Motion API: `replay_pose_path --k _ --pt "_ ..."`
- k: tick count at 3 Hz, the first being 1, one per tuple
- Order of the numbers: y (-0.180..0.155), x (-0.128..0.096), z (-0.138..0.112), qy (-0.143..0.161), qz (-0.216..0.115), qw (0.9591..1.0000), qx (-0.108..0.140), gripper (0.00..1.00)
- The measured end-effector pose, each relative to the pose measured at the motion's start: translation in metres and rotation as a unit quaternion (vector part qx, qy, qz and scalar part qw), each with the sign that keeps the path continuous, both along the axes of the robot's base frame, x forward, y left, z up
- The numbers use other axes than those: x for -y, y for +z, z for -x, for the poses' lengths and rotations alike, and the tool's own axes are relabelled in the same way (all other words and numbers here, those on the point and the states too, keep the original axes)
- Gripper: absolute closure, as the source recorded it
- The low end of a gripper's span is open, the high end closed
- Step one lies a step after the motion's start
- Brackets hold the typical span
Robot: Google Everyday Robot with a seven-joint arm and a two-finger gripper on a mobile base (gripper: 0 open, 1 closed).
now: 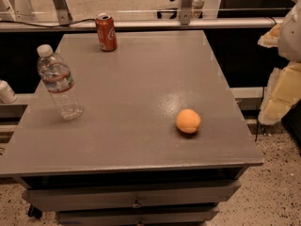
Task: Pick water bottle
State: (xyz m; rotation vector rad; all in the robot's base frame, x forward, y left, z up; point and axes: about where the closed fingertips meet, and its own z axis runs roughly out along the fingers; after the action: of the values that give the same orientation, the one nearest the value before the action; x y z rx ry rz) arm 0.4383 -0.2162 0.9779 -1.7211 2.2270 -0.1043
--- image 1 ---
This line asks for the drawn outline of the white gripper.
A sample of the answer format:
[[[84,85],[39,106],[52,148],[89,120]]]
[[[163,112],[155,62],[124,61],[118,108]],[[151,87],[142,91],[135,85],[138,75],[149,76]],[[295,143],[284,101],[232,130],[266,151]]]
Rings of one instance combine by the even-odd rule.
[[[278,54],[291,61],[284,69],[273,69],[261,103],[259,122],[273,125],[301,100],[301,1],[281,25],[274,25],[259,38],[258,45],[278,47]]]

